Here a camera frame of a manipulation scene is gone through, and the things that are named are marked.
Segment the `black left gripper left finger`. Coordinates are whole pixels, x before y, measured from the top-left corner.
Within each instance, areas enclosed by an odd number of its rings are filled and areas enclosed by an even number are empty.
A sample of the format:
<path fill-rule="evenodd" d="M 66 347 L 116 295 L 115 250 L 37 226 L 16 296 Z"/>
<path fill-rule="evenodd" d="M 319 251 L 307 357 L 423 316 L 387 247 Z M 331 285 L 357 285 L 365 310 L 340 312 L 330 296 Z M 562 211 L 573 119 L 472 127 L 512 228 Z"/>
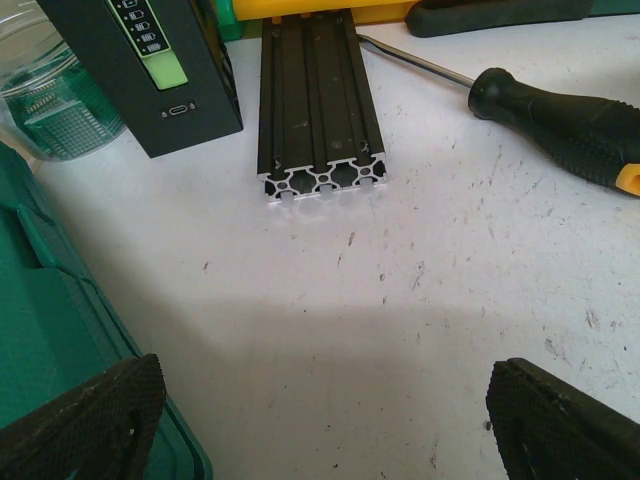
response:
<path fill-rule="evenodd" d="M 158 357 L 130 357 L 1 429 L 3 479 L 141 479 L 166 386 Z"/>

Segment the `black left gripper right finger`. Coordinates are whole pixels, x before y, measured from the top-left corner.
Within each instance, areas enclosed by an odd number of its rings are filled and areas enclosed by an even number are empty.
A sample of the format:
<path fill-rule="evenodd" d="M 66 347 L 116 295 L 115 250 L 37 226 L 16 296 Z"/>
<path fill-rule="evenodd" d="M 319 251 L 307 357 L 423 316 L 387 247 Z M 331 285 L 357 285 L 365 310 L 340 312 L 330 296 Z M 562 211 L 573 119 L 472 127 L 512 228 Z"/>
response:
<path fill-rule="evenodd" d="M 639 477 L 639 424 L 523 358 L 494 364 L 486 406 L 510 479 Z"/>

